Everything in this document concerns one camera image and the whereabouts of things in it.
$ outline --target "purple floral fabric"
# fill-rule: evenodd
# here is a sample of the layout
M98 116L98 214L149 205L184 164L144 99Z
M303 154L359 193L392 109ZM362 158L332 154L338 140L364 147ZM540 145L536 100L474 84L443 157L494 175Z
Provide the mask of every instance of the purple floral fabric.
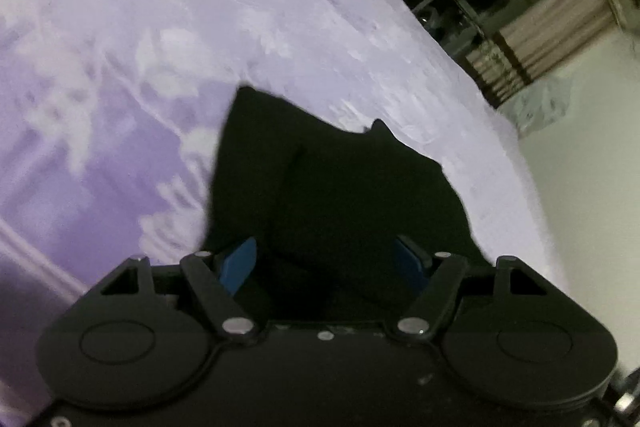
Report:
M513 130L401 0L0 0L0 422L48 401L33 347L57 314L126 256L196 248L240 82L382 118L443 165L488 259L564 284Z

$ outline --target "black fabric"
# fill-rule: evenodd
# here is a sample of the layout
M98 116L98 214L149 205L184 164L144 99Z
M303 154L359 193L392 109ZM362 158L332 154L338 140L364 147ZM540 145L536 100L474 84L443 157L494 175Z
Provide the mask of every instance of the black fabric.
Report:
M251 87L228 115L210 201L202 249L258 240L258 266L236 295L257 318L398 316L415 299L394 264L400 234L488 264L440 165L382 121L341 131Z

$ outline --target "black cloth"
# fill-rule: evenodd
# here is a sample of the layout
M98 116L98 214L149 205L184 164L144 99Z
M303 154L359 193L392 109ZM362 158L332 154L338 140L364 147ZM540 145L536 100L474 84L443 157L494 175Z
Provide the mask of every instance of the black cloth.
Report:
M203 250L254 236L258 266L236 294L258 319L382 319L415 299L393 242L488 265L440 165L381 120L338 130L286 100L241 87L218 148Z

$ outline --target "mattress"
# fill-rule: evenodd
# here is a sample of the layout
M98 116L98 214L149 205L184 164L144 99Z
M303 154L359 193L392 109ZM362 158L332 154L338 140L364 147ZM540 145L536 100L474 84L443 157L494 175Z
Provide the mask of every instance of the mattress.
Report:
M0 0L4 425L49 400L46 324L125 257L197 247L241 83L345 130L382 118L441 163L487 259L564 286L514 130L401 0Z

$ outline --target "bed sheet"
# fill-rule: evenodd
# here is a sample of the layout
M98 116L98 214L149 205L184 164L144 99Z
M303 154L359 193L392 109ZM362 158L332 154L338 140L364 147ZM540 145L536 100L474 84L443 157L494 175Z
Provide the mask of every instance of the bed sheet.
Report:
M48 396L39 331L123 258L201 239L236 87L440 162L490 260L564 286L513 129L401 0L0 0L0 422Z

